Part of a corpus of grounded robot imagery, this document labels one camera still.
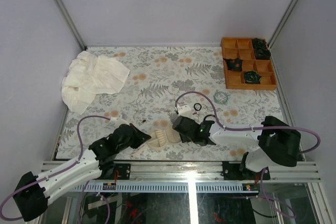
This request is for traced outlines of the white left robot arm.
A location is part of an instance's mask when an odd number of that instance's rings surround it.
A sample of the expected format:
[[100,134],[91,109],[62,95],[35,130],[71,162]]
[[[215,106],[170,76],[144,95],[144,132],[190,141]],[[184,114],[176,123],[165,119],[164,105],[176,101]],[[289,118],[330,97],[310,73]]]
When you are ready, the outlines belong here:
[[87,181],[111,178],[115,156],[128,147],[140,147],[150,138],[133,124],[121,124],[107,137],[94,141],[80,156],[38,175],[24,174],[13,195],[23,220],[36,219],[60,196]]

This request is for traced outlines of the beige round jewelry case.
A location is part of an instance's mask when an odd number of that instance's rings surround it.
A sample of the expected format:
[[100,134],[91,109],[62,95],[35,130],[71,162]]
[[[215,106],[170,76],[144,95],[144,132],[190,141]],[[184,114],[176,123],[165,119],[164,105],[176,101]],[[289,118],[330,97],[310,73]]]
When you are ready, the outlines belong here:
[[150,139],[142,144],[136,151],[131,154],[131,158],[137,158],[144,151],[162,151],[168,145],[181,142],[181,137],[177,131],[172,129],[172,124],[169,124],[164,130],[155,129],[150,134]]

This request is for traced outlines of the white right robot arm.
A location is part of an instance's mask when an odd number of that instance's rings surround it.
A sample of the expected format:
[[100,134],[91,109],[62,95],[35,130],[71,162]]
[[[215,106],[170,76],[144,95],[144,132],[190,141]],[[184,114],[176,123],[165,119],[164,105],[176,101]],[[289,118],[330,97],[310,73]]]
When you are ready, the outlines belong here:
[[213,121],[204,119],[201,123],[179,116],[172,125],[183,143],[192,142],[200,146],[217,144],[243,144],[254,151],[245,151],[241,162],[222,162],[222,176],[225,180],[253,180],[261,177],[261,172],[269,166],[295,167],[299,156],[301,134],[296,130],[268,129],[265,127],[283,127],[286,123],[274,116],[267,116],[261,123],[261,129],[241,131],[240,127],[232,131],[220,127]]

